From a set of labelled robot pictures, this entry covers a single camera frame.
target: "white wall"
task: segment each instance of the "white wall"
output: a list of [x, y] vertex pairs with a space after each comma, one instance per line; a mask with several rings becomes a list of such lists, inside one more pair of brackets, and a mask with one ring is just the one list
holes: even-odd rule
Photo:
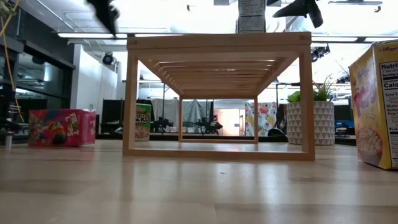
[[115, 100], [118, 74], [105, 67], [83, 50], [80, 44], [75, 46], [73, 64], [72, 93], [70, 108], [94, 109], [102, 119], [103, 100]]
[[242, 109], [242, 110], [244, 110], [245, 102], [247, 102], [247, 100], [215, 100], [214, 101], [214, 110], [217, 110], [217, 109]]
[[117, 91], [116, 91], [116, 99], [124, 99], [126, 96], [126, 83], [122, 82], [123, 79], [126, 78], [127, 74], [127, 51], [126, 52], [113, 52], [113, 57], [119, 63], [119, 71], [118, 71], [118, 84], [117, 84]]

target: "colorful fabric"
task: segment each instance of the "colorful fabric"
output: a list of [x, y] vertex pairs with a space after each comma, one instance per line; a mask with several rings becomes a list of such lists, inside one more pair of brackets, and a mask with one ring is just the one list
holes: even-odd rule
[[[254, 136], [254, 103], [245, 104], [246, 136]], [[267, 136], [268, 131], [276, 124], [276, 103], [259, 103], [258, 105], [259, 136]]]

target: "ceiling light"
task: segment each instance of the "ceiling light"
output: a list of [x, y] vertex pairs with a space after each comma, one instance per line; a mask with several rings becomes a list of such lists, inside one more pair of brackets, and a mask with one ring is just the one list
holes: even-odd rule
[[312, 36], [313, 42], [355, 42], [357, 37]]
[[174, 36], [183, 34], [134, 34], [136, 37], [164, 37], [164, 36]]
[[398, 37], [367, 37], [365, 42], [379, 42], [388, 40], [398, 40]]
[[162, 83], [160, 80], [139, 80], [139, 83]]
[[[113, 39], [112, 34], [95, 34], [95, 33], [58, 33], [59, 37], [62, 38], [74, 38], [74, 39]], [[127, 34], [116, 34], [118, 39], [126, 39]]]

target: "wooden slat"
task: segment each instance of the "wooden slat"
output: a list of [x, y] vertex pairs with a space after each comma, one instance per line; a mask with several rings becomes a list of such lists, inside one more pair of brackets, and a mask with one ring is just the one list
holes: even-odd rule
[[162, 61], [161, 63], [180, 63], [180, 62], [195, 62], [195, 63], [203, 63], [203, 62], [274, 62], [275, 57], [236, 57], [233, 60], [230, 57], [212, 57], [212, 58], [201, 58], [201, 57], [184, 57], [183, 59], [179, 55], [142, 55], [141, 58], [145, 60], [154, 60], [154, 61]]
[[179, 95], [183, 94], [182, 89], [175, 83], [171, 82], [163, 72], [160, 72], [159, 69], [156, 67], [156, 63], [150, 62], [148, 60], [140, 60], [153, 74], [158, 76], [160, 80], [165, 83], [168, 87], [170, 87], [174, 92]]
[[200, 71], [200, 72], [167, 72], [175, 76], [198, 76], [198, 75], [264, 75], [269, 71], [239, 70], [239, 71]]
[[229, 66], [229, 67], [162, 67], [166, 72], [199, 72], [199, 71], [228, 71], [228, 70], [247, 70], [247, 71], [269, 71], [270, 67], [250, 67], [250, 66]]
[[127, 57], [126, 92], [124, 104], [123, 155], [128, 155], [134, 149], [136, 138], [136, 100], [138, 59], [135, 55]]
[[169, 37], [133, 37], [127, 41], [127, 48], [132, 49], [172, 49], [187, 47], [217, 46], [275, 46], [310, 45], [310, 32], [284, 32], [266, 34], [202, 34]]
[[180, 99], [178, 99], [178, 141], [181, 142], [182, 141], [182, 121], [183, 121], [183, 117], [182, 117], [182, 103], [183, 103], [183, 98], [182, 96], [180, 96]]
[[208, 83], [208, 84], [213, 84], [213, 85], [225, 85], [225, 84], [246, 84], [246, 83], [256, 83], [257, 81], [261, 80], [260, 78], [254, 78], [254, 79], [239, 79], [239, 78], [206, 78], [206, 79], [197, 79], [197, 78], [192, 78], [192, 79], [175, 79], [176, 82], [179, 84], [183, 83], [188, 83], [192, 85], [201, 85], [203, 83]]
[[313, 85], [311, 48], [300, 54], [301, 132], [303, 152], [315, 159], [315, 130], [313, 113]]
[[298, 55], [292, 54], [292, 56], [286, 58], [283, 61], [280, 61], [271, 71], [271, 74], [267, 77], [264, 77], [262, 82], [260, 82], [256, 88], [256, 94], [259, 95], [265, 88], [267, 88], [277, 77], [286, 70], [296, 59]]
[[180, 149], [136, 149], [130, 150], [128, 156], [174, 157], [217, 160], [268, 160], [268, 161], [311, 161], [312, 157], [304, 152], [227, 152], [227, 151], [193, 151]]
[[161, 67], [207, 67], [207, 68], [218, 68], [218, 67], [233, 67], [233, 66], [242, 66], [242, 67], [271, 67], [275, 65], [275, 62], [162, 62], [159, 63]]
[[195, 57], [201, 61], [211, 58], [229, 58], [237, 61], [239, 58], [262, 58], [262, 57], [289, 57], [294, 52], [289, 45], [273, 46], [247, 46], [247, 47], [191, 47], [178, 49], [137, 49], [132, 50], [134, 54], [147, 59], [167, 62], [167, 57], [173, 55], [179, 57], [183, 62], [186, 58]]
[[236, 144], [256, 144], [255, 140], [223, 140], [223, 139], [183, 139], [180, 142], [186, 143], [236, 143]]
[[170, 77], [176, 80], [185, 80], [185, 79], [198, 79], [199, 77], [201, 79], [207, 79], [207, 78], [222, 78], [222, 79], [230, 79], [230, 78], [245, 78], [245, 79], [257, 79], [257, 78], [263, 78], [265, 74], [257, 74], [257, 75], [191, 75], [191, 74], [186, 74], [186, 75], [173, 75], [169, 74]]

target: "cardboard box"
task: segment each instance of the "cardboard box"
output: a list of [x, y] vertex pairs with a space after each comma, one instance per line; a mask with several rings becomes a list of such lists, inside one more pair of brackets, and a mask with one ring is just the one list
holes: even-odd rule
[[94, 143], [95, 111], [29, 111], [29, 146], [82, 146]]
[[137, 104], [136, 141], [149, 141], [151, 105]]
[[372, 44], [349, 72], [359, 159], [398, 169], [398, 42]]

